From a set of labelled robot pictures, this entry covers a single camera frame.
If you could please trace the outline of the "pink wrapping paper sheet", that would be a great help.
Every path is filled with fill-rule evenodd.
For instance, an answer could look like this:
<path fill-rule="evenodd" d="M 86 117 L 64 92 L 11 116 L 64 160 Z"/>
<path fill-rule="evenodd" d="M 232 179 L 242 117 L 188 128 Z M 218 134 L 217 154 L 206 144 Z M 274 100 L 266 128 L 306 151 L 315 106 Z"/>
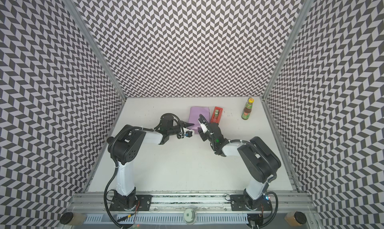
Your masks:
<path fill-rule="evenodd" d="M 188 129 L 193 130 L 196 134 L 198 134 L 198 128 L 200 127 L 199 118 L 201 114 L 208 120 L 210 116 L 209 107 L 193 106 L 190 108 L 188 123 L 193 124 L 193 126 L 188 127 Z"/>

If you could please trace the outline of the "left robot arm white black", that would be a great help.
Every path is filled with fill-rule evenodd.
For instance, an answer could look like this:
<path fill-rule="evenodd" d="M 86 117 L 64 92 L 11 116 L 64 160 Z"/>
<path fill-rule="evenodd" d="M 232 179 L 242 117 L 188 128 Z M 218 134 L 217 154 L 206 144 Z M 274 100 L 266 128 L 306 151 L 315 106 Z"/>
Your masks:
<path fill-rule="evenodd" d="M 131 211 L 139 206 L 134 184 L 134 159 L 143 144 L 164 145 L 170 136 L 178 139 L 190 138 L 194 131 L 190 127 L 194 123 L 184 122 L 172 113 L 160 117 L 160 122 L 154 128 L 144 128 L 126 125 L 115 137 L 107 139 L 108 152 L 115 163 L 115 171 L 107 183 L 105 195 L 108 194 L 111 182 L 116 179 L 117 186 L 111 207 L 118 210 Z"/>

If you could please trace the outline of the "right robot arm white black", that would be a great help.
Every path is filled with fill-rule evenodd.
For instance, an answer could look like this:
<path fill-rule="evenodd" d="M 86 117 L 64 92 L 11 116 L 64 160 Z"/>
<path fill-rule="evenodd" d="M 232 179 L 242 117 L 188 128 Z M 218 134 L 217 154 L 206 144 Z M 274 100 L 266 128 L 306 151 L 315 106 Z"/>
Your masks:
<path fill-rule="evenodd" d="M 198 132 L 203 141 L 209 141 L 216 155 L 222 157 L 241 157 L 251 179 L 244 189 L 244 203 L 247 209 L 255 211 L 266 200 L 267 189 L 277 178 L 277 171 L 282 163 L 270 147 L 258 136 L 251 140 L 226 139 L 219 125 L 210 123 L 202 114 L 199 115 Z"/>

